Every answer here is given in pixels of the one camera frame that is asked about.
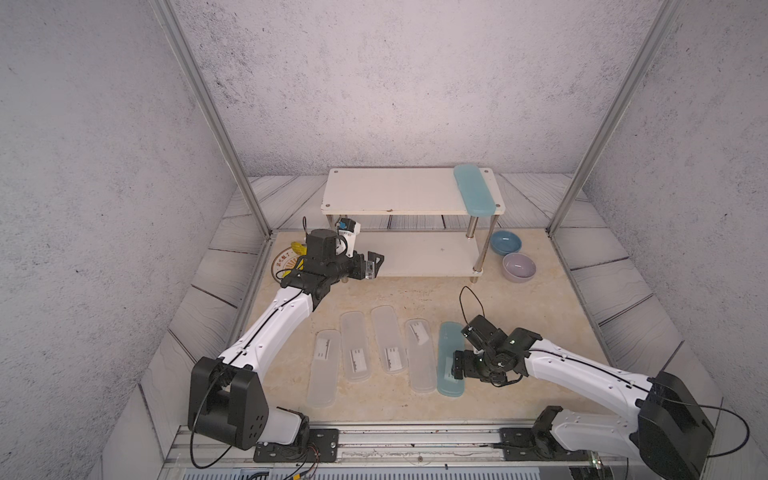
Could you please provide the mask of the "blue pencil case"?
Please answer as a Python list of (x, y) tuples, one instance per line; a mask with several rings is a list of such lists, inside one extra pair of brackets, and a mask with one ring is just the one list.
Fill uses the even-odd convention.
[(478, 218), (493, 216), (496, 202), (480, 168), (471, 164), (457, 165), (453, 174), (467, 213)]
[(465, 338), (461, 330), (462, 326), (455, 322), (444, 322), (439, 329), (437, 391), (451, 398), (464, 393), (464, 381), (453, 376), (454, 353), (464, 350)]

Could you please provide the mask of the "clear pencil case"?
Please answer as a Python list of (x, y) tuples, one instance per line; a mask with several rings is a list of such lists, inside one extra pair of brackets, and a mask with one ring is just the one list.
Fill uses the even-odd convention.
[(437, 366), (429, 324), (424, 319), (405, 323), (409, 384), (416, 393), (430, 393), (437, 386)]
[(307, 403), (313, 408), (325, 408), (335, 401), (341, 356), (341, 334), (323, 330), (316, 335), (310, 366)]
[(394, 308), (388, 305), (375, 307), (371, 319), (384, 372), (398, 374), (404, 371), (408, 361)]
[(345, 378), (349, 382), (365, 381), (372, 374), (365, 316), (359, 311), (347, 312), (341, 315), (340, 322)]

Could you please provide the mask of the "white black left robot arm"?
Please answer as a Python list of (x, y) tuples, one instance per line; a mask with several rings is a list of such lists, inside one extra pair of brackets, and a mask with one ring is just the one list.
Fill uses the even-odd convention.
[(280, 279), (280, 289), (243, 336), (216, 358), (203, 357), (191, 371), (188, 428), (230, 447), (291, 445), (304, 417), (271, 407), (262, 380), (295, 329), (345, 278), (374, 279), (384, 256), (355, 250), (361, 226), (341, 218), (335, 229), (306, 235), (307, 251)]

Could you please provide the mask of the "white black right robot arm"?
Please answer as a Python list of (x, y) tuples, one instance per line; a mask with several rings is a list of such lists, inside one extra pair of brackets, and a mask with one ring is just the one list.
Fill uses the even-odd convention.
[(561, 460), (572, 452), (605, 453), (640, 460), (663, 479), (701, 476), (715, 429), (679, 377), (665, 371), (648, 377), (612, 368), (525, 328), (506, 334), (482, 315), (461, 333), (472, 347), (453, 352), (450, 377), (478, 379), (497, 388), (535, 378), (609, 411), (586, 414), (548, 406), (522, 439), (502, 444), (505, 451), (543, 460)]

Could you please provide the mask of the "white two-tier shelf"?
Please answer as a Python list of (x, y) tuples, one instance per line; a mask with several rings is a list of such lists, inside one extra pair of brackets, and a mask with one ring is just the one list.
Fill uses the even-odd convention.
[(464, 216), (468, 219), (464, 233), (364, 228), (355, 247), (385, 256), (380, 277), (466, 277), (476, 281), (483, 273), (490, 245), (489, 241), (478, 243), (478, 222), (488, 218), (493, 230), (506, 207), (493, 170), (479, 167), (496, 211), (491, 217), (471, 217), (453, 168), (333, 168), (320, 211), (331, 220), (344, 216), (356, 221), (370, 216)]

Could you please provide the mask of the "yellow toy banana bunch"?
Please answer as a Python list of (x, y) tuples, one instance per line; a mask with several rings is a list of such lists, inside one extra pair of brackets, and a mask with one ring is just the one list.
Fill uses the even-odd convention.
[(307, 254), (307, 246), (300, 242), (292, 242), (291, 250), (299, 256)]

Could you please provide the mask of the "decorated round plate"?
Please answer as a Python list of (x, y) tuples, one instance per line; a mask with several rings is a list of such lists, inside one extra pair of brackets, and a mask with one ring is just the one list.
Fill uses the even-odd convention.
[(270, 267), (272, 278), (280, 282), (285, 275), (296, 267), (300, 257), (291, 250), (291, 246), (280, 251), (273, 259)]

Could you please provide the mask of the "lilac ceramic bowl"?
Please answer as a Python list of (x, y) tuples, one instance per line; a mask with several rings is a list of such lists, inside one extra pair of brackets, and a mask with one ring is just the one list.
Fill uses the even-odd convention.
[(525, 254), (509, 253), (502, 259), (502, 274), (510, 282), (528, 282), (534, 278), (536, 273), (535, 262)]

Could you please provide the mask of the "blue ceramic bowl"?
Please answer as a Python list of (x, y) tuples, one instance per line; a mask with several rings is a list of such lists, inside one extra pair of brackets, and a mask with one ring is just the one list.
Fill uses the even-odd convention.
[(490, 248), (500, 256), (517, 253), (522, 247), (522, 240), (511, 231), (495, 231), (490, 237)]

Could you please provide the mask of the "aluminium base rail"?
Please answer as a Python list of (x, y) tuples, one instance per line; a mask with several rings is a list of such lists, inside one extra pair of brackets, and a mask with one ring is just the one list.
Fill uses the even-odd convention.
[[(285, 461), (258, 463), (255, 450), (222, 444), (181, 429), (159, 476), (162, 479), (653, 479), (635, 460), (604, 453), (569, 454), (544, 460), (524, 452), (507, 460), (500, 445), (512, 427), (500, 423), (318, 423), (338, 432), (334, 442), (316, 440), (314, 451)], [(333, 449), (321, 462), (315, 451)]]

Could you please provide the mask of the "left aluminium frame post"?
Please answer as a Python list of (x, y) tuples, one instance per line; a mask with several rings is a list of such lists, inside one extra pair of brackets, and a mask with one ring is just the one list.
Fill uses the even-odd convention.
[(269, 237), (272, 230), (258, 203), (251, 183), (245, 174), (242, 162), (237, 155), (234, 144), (194, 58), (194, 54), (177, 18), (173, 3), (168, 0), (154, 0), (151, 1), (151, 4), (158, 16), (174, 56), (181, 67), (182, 73), (191, 87), (204, 119), (214, 136), (223, 159), (240, 193), (243, 195), (248, 210), (253, 215), (260, 232), (264, 236)]

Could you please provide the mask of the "aluminium frame post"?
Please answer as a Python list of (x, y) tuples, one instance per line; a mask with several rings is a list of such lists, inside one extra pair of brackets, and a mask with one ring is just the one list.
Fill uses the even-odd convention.
[(253, 215), (260, 232), (264, 236), (269, 237), (272, 230), (258, 203), (251, 183), (245, 174), (242, 162), (237, 155), (234, 144), (194, 58), (194, 54), (177, 18), (173, 3), (168, 0), (154, 0), (151, 1), (151, 4), (158, 16), (174, 56), (181, 67), (182, 73), (191, 87), (204, 119), (214, 136), (223, 159), (240, 193), (243, 195), (248, 210)]
[(683, 4), (679, 0), (665, 0), (660, 4), (658, 13), (651, 23), (649, 31), (632, 60), (606, 114), (601, 121), (592, 141), (579, 162), (564, 196), (550, 220), (546, 231), (553, 239), (563, 226), (579, 191), (586, 184), (612, 134), (621, 122), (631, 104), (632, 98), (644, 76), (653, 64), (654, 58), (669, 34)]

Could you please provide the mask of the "right aluminium frame post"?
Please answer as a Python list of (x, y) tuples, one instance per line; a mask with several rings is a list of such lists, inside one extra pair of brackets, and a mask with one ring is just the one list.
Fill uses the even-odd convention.
[(658, 13), (651, 23), (649, 31), (632, 60), (606, 114), (601, 121), (592, 141), (579, 162), (564, 196), (550, 220), (546, 231), (553, 239), (563, 226), (579, 191), (586, 184), (612, 134), (621, 122), (631, 104), (632, 98), (644, 76), (653, 64), (654, 58), (669, 34), (683, 4), (679, 0), (665, 0), (660, 4)]

